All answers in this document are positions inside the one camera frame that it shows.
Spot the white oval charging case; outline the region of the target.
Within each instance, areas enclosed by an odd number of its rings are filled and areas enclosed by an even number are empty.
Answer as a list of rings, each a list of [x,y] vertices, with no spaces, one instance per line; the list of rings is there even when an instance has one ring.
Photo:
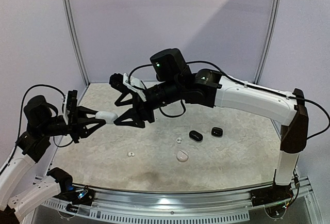
[[[114,121],[118,118],[118,115],[110,111],[98,111],[95,114],[95,118],[104,120],[106,124],[114,124]]]

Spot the pinkish white round case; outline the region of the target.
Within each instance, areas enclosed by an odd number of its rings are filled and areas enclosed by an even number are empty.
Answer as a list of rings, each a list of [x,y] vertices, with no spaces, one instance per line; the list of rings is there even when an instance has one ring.
[[[189,159],[189,155],[183,151],[183,150],[180,150],[177,152],[176,154],[176,159],[181,162],[181,163],[184,163],[184,162],[187,162],[188,159]]]

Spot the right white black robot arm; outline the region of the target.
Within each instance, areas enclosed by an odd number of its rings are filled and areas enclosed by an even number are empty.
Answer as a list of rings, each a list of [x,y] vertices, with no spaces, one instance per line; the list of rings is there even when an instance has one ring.
[[[266,194],[270,201],[278,201],[286,194],[299,154],[310,138],[307,99],[301,90],[261,87],[235,79],[216,65],[193,73],[177,48],[154,54],[150,66],[158,80],[151,88],[145,88],[129,73],[110,77],[110,86],[121,93],[116,106],[130,106],[115,120],[116,125],[143,128],[146,122],[154,122],[154,110],[176,101],[233,108],[275,120],[281,125],[280,152],[273,185]]]

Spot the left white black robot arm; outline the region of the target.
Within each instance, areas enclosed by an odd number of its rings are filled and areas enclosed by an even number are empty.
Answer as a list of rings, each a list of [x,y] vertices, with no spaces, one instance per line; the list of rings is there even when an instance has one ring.
[[[26,131],[18,137],[13,155],[1,169],[1,222],[20,223],[36,207],[54,196],[73,203],[87,198],[87,190],[77,190],[73,178],[64,170],[51,169],[41,182],[14,194],[20,180],[45,154],[54,136],[70,135],[74,143],[87,138],[107,121],[98,111],[77,106],[72,98],[67,116],[59,115],[57,108],[42,95],[30,99],[23,108],[27,118]]]

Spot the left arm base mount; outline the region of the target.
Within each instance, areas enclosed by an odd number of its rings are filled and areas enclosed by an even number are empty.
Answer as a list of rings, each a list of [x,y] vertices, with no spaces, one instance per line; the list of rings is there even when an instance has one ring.
[[[96,192],[88,186],[74,186],[72,176],[64,170],[55,167],[46,175],[52,177],[60,186],[60,193],[55,195],[55,198],[70,202],[72,205],[92,205]]]

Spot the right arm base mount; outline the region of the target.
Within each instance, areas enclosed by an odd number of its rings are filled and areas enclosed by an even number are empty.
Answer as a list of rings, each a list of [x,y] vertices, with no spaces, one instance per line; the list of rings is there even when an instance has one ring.
[[[253,189],[249,191],[252,206],[267,205],[276,202],[282,202],[283,208],[288,208],[298,197],[300,184],[295,186],[296,194],[290,185],[279,186],[273,184],[269,187]]]

